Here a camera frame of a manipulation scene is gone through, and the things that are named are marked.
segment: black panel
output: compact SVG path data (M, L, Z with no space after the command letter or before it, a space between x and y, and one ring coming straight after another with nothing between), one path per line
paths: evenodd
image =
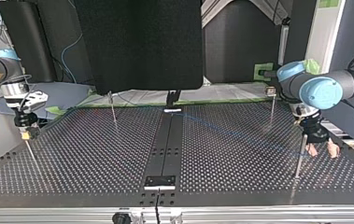
M100 94L202 86L200 0L75 2Z
M298 0L293 2L284 63L304 60L316 3L317 0Z
M205 27L206 77L213 83L253 80L257 63L276 63L279 29L249 1L236 0Z
M32 75L30 82L55 81L55 70L36 5L0 2L0 12L25 73Z

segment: metal rod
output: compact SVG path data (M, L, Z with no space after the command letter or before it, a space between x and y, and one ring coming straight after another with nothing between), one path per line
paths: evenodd
M272 115L270 117L270 126L273 126L273 116L275 114L275 105L276 105L276 96L273 96Z
M303 138L302 138L301 150L300 150L300 153L299 153L299 160L298 160L298 164L296 166L295 178L299 178L299 174L300 174L300 169L301 169L301 166L302 166L304 149L305 149L305 144L306 143L307 143L307 134L304 134Z
M115 108L113 107L113 95L112 95L111 91L107 94L107 97L109 100L110 107L112 108L113 121L116 123L117 122L116 121L116 114L115 114Z
M25 145L27 145L27 147L28 147L29 154L31 155L32 160L34 161L34 163L35 163L35 165L36 165L37 171L40 173L39 164L37 163L37 160L36 160L34 151L33 151L32 148L31 148L31 145L30 145L29 142L26 141L26 140L25 140L24 142L25 142Z

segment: metal bracket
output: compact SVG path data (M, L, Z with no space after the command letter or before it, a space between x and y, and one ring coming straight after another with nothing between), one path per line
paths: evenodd
M174 175L148 176L145 181L145 190L175 190L176 177Z

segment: black knob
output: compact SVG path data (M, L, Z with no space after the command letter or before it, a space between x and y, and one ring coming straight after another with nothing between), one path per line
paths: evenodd
M131 218L128 214L117 213L113 216L112 221L114 224L130 224Z

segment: green tape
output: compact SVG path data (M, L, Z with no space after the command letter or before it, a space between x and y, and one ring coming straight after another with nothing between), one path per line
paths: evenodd
M65 110L60 109L58 106L50 106L45 108L45 110L55 115L63 115L66 112Z
M307 59L307 60L304 60L303 63L304 63L304 68L305 68L306 72L313 74L313 75L319 75L321 66L319 65L319 63L317 63L316 60Z
M261 71L261 70L263 70L263 71L272 71L273 70L273 64L272 63L255 64L255 69L254 69L254 74L253 74L253 79L255 81L270 81L271 78L259 75L259 71Z
M319 0L319 8L323 7L338 7L339 0Z

